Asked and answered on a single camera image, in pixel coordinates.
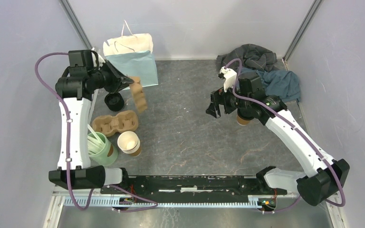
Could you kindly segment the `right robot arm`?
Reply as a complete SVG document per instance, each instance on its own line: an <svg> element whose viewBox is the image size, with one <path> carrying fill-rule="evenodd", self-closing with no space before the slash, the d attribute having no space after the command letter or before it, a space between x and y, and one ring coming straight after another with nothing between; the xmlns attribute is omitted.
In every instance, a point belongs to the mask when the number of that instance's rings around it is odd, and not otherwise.
<svg viewBox="0 0 365 228"><path fill-rule="evenodd" d="M245 126L253 119L272 131L291 151L302 171L286 171L270 166L258 173L255 186L267 194L273 189L283 189L298 194L309 205L316 206L339 193L344 206L343 186L350 166L344 159L334 159L318 146L297 123L284 102L276 95L266 95L260 77L245 73L241 77L230 68L222 68L219 78L223 87L211 93L211 103L206 113L219 118L220 106L225 114L237 113L237 123Z"/></svg>

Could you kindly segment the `brown paper coffee cup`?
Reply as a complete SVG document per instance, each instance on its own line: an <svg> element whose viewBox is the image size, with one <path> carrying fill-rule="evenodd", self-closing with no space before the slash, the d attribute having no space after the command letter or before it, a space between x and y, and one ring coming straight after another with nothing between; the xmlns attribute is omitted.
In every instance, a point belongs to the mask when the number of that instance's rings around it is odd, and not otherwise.
<svg viewBox="0 0 365 228"><path fill-rule="evenodd" d="M240 115L240 114L237 114L237 118L236 118L236 121L239 125L241 126L246 126L250 123L251 120L253 120L254 117L252 116L246 116L246 115Z"/></svg>

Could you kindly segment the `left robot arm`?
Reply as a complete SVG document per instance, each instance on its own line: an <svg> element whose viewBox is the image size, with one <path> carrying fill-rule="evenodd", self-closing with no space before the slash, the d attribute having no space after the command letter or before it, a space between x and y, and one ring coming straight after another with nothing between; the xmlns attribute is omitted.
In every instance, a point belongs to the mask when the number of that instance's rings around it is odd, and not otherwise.
<svg viewBox="0 0 365 228"><path fill-rule="evenodd" d="M88 117L97 89L114 93L134 81L93 50L67 54L69 66L55 85L62 120L61 150L57 168L49 171L50 182L65 189L96 189L112 184L118 193L130 189L130 180L120 168L91 166L88 155Z"/></svg>

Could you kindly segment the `light blue paper bag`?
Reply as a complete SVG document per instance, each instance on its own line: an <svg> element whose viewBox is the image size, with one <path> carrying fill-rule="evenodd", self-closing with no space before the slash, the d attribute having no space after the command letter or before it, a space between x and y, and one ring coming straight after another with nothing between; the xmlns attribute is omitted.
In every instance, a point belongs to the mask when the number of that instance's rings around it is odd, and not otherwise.
<svg viewBox="0 0 365 228"><path fill-rule="evenodd" d="M149 33L133 33L124 20L121 35L103 43L103 53L120 72L139 77L143 87L159 84L153 55L153 38Z"/></svg>

